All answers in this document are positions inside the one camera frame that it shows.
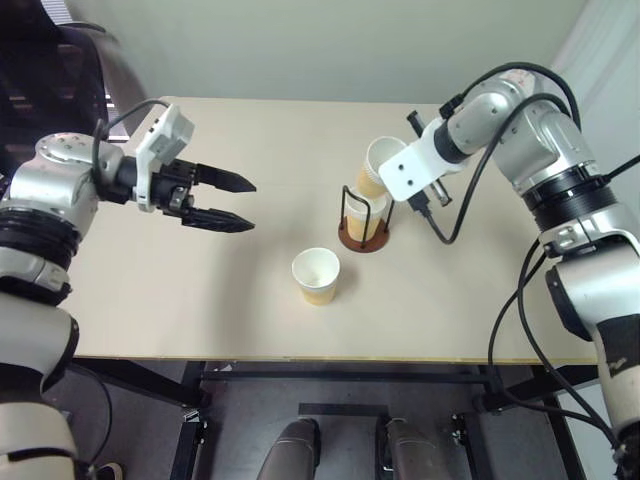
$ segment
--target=white paper cup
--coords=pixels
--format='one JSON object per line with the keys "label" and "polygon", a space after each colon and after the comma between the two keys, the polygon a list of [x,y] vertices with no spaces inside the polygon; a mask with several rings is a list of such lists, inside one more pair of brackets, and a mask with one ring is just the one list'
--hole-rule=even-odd
{"label": "white paper cup", "polygon": [[396,137],[379,137],[369,144],[367,155],[356,181],[358,190],[369,198],[377,198],[387,192],[378,169],[380,165],[407,146]]}
{"label": "white paper cup", "polygon": [[340,260],[328,248],[310,248],[293,260],[291,273],[307,302],[326,305],[336,292]]}
{"label": "white paper cup", "polygon": [[[384,212],[384,209],[387,206],[387,196],[382,195],[377,198],[369,198],[366,195],[363,195],[357,188],[350,188],[350,190],[354,195],[363,197],[367,200],[371,207],[367,236],[364,239],[365,242],[369,241],[376,233],[376,228],[378,228],[380,218],[382,217],[382,212]],[[349,236],[354,240],[361,242],[364,235],[364,227],[367,222],[367,206],[362,202],[354,200],[349,195],[346,195],[344,211],[347,217],[347,232],[349,233]]]}

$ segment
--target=beige tabletop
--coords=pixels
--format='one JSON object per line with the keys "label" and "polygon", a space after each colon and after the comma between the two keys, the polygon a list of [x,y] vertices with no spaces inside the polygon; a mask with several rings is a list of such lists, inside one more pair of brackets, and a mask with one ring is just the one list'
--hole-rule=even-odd
{"label": "beige tabletop", "polygon": [[[389,243],[359,254],[338,240],[341,187],[355,182],[374,138],[414,139],[404,120],[414,105],[167,100],[196,125],[180,158],[236,171],[258,188],[231,194],[199,186],[196,206],[233,211],[256,228],[214,233],[142,213],[132,203],[102,204],[74,259],[74,291],[63,305],[80,324],[78,355],[486,361],[493,321],[537,234],[493,164],[453,246],[442,245],[402,203]],[[436,115],[436,106],[418,110],[425,121]],[[471,173],[445,179],[452,205],[432,203],[447,231]],[[323,307],[305,303],[291,276],[292,259],[313,246],[334,250],[342,263],[337,296]],[[542,273],[527,289],[526,304],[551,358],[594,361],[592,346],[562,327]],[[534,358],[511,311],[496,359]]]}

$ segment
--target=wire cup holder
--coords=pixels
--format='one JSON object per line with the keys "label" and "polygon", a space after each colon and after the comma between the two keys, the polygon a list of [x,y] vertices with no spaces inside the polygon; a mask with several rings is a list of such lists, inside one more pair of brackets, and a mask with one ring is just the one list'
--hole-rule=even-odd
{"label": "wire cup holder", "polygon": [[[349,236],[349,232],[347,227],[347,218],[344,215],[345,202],[347,199],[347,195],[353,198],[355,201],[362,203],[367,209],[367,215],[364,222],[364,232],[362,233],[362,240],[355,240]],[[367,240],[367,233],[369,232],[369,226],[371,223],[371,205],[364,198],[355,195],[349,187],[343,185],[342,187],[342,203],[340,206],[340,224],[338,226],[338,237],[340,241],[347,247],[349,250],[353,250],[354,252],[360,253],[370,253],[375,252],[376,250],[380,250],[384,247],[389,241],[389,222],[391,221],[391,214],[393,213],[393,207],[395,206],[395,201],[391,200],[391,204],[389,205],[389,213],[387,214],[387,219],[380,219],[380,223],[376,228],[373,236]]]}

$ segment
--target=chair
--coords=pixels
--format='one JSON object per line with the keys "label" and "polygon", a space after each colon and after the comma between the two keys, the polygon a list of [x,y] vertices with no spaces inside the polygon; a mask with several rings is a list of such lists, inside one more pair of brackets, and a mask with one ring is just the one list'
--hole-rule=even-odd
{"label": "chair", "polygon": [[0,2],[0,174],[33,158],[45,135],[91,135],[107,120],[104,81],[91,38],[56,26],[38,0]]}

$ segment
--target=floor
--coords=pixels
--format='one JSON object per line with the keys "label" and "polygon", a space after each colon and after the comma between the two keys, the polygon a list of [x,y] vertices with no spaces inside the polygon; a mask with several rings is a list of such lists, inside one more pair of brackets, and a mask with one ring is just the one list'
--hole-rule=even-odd
{"label": "floor", "polygon": [[[180,378],[184,368],[181,362],[141,363],[174,379]],[[461,370],[453,366],[429,368]],[[477,386],[310,380],[243,380],[203,385],[212,392],[213,402],[207,411],[211,428],[194,475],[198,480],[255,479],[272,442],[297,418],[300,403],[386,407],[391,416],[406,418],[425,433],[433,447],[434,478],[471,478],[464,448],[451,437],[451,415],[472,410],[471,399],[480,392]],[[127,480],[168,479],[182,422],[181,409],[117,387],[109,390],[114,406],[113,429],[99,460],[123,463]],[[70,413],[80,455],[89,457],[105,426],[104,400],[97,386],[91,379],[69,372],[47,393],[47,398]],[[315,418],[323,440],[315,478],[373,479],[375,417]],[[567,478],[544,415],[513,409],[498,416],[483,415],[481,424],[496,480]]]}

